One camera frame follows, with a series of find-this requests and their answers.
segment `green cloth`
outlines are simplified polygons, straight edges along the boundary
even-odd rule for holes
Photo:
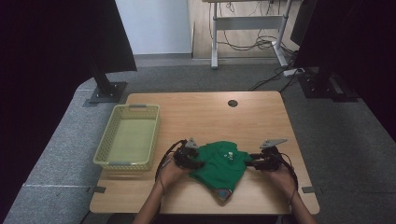
[[[216,142],[198,149],[196,161],[204,161],[205,166],[190,172],[190,177],[212,189],[222,199],[227,200],[238,180],[246,170],[245,161],[251,161],[247,152],[238,151],[232,142]]]

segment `person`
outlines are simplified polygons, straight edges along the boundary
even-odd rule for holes
[[[169,157],[164,163],[161,172],[152,187],[151,193],[143,204],[142,208],[134,218],[133,224],[149,224],[157,214],[160,207],[161,199],[165,192],[177,182],[183,175],[190,172],[188,169],[180,169]],[[309,213],[300,194],[294,187],[294,181],[286,166],[281,165],[277,171],[262,171],[267,175],[275,186],[280,189],[290,202],[291,210],[295,219],[300,224],[317,224],[314,217]]]

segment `plastic bin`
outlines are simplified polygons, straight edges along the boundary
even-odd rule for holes
[[[159,126],[158,105],[116,105],[93,163],[106,170],[150,170]]]

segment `white wall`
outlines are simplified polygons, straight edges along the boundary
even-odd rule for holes
[[[187,0],[116,0],[134,54],[191,53]]]

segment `gray fabric surface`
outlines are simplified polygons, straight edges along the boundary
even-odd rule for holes
[[[278,64],[139,67],[107,75],[128,83],[120,104],[134,92],[247,91],[274,75]],[[289,78],[257,91],[279,91]],[[92,158],[115,104],[83,107],[95,82],[81,84],[58,129],[5,223],[79,223],[89,210],[101,168]],[[319,223],[394,223],[396,144],[363,100],[334,103],[306,99],[298,83],[283,93],[285,107],[316,190]],[[85,223],[106,223],[89,214]]]

